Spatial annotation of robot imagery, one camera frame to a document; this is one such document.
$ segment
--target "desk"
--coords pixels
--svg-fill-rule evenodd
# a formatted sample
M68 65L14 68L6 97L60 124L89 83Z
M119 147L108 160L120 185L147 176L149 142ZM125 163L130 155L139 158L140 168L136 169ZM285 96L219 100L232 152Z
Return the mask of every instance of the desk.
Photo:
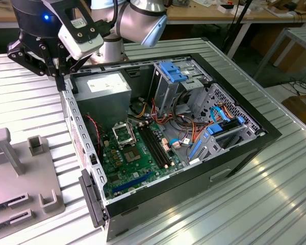
M154 48L131 43L125 51L130 60L201 54L282 137L236 175L120 235L114 244L306 241L306 126L210 42L160 41ZM0 127L9 127L13 139L37 134L48 139L66 206L63 213L1 239L0 245L105 244L104 232L92 225L78 181L79 164L55 82L0 55L0 118L5 119Z
M198 3L191 1L190 7L177 7L170 6L167 11L168 14L168 24L169 25L180 25L180 24L222 24L222 23L231 23L234 16L232 14L223 14L217 10L215 5L210 7L205 7ZM294 23L301 22L302 27L306 27L306 16L302 19L298 17L284 17L279 18L271 14L266 10L261 12L251 12L251 14L246 15L243 20L243 26L240 29L239 34L237 35L232 47L228 52L228 57L232 58L239 47L241 41L246 35L250 25L252 23ZM0 28L17 28L18 24L16 23L16 18L13 11L8 9L0 8ZM286 54L285 52L281 56L281 59L277 60L279 64L283 57Z
M180 24L228 24L232 23L234 15L224 14L217 10L215 5L209 6L208 8L202 6L196 2L191 1L189 8L171 6L168 8L168 24L180 25ZM251 12L249 15L245 15L241 23L243 26L240 29L234 43L232 44L227 56L232 58L237 51L241 41L246 35L249 27L253 23L302 23L302 27L306 27L306 16L302 19L299 17L276 17L267 10L261 12ZM281 60L288 53L293 43L288 45L286 50L280 55L276 64L280 64Z

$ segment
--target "robotic arm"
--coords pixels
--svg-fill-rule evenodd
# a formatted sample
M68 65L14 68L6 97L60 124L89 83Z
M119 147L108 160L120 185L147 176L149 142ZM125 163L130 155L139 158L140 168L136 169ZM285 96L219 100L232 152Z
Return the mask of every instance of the robotic arm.
M39 76L56 80L76 72L103 45L113 22L93 21L79 0L11 0L20 27L19 39L8 45L8 57ZM82 18L74 19L77 8Z
M95 51L100 63L120 61L122 37L154 46L166 25L162 0L92 0L94 20L81 1L11 0L20 32L8 45L8 57L55 79L59 91L65 90L64 76L77 72ZM81 18L74 18L75 9Z

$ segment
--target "ram slot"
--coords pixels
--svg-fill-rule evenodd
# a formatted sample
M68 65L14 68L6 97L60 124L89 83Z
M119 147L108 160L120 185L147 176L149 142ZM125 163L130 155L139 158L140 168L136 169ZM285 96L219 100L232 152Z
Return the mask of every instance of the ram slot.
M169 166L170 161L166 153L164 152L162 146L156 140L153 132L148 127L140 128L138 131L140 136L144 140L144 143L146 144L149 152L153 155L153 158L159 168L164 168L166 164Z

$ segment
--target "metal workbench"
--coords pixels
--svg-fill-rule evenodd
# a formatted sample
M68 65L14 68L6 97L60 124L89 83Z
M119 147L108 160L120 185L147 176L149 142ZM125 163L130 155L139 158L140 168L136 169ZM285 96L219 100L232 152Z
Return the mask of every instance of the metal workbench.
M259 63L259 68L253 75L254 79L256 79L259 76L259 74L266 66L267 62L271 59L277 48L280 46L280 44L286 37L289 37L291 41L288 44L288 46L285 48L283 53L280 55L281 57L279 57L278 59L282 60L295 43L299 43L301 46L306 48L306 28L284 28L277 37L277 39L275 40L275 42L273 43L273 45L271 46L271 48L269 49L269 51L266 53L264 58ZM274 65L278 66L279 64L280 62L276 61ZM302 81L306 81L306 73L301 79Z
M126 45L130 59L200 53L283 134L241 172L135 228L116 244L306 243L306 127L211 43L201 39ZM0 127L14 142L49 140L66 210L0 244L104 244L78 183L80 169L55 82L0 55Z

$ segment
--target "green circuit board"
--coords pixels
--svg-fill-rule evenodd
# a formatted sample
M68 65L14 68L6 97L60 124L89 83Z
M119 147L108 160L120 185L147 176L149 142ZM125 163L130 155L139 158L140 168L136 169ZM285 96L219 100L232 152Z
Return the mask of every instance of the green circuit board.
M155 134L160 134L161 136L162 132L157 124L152 123L149 128ZM104 147L102 163L104 172L108 178L104 186L107 199L115 198L118 195L132 191L184 167L178 156L172 152L171 154L167 153L167 155L171 158L170 161L172 161L174 165L160 169L140 136L137 127L133 127L133 131L137 140L136 145L129 145L123 149L118 147L118 142L112 130L106 135L102 135L103 138L105 137L109 141L109 145ZM118 135L118 138L129 138L127 131L123 131L123 133L127 135ZM145 180L130 185L121 191L113 191L114 188L134 180L138 181L141 177L145 178Z

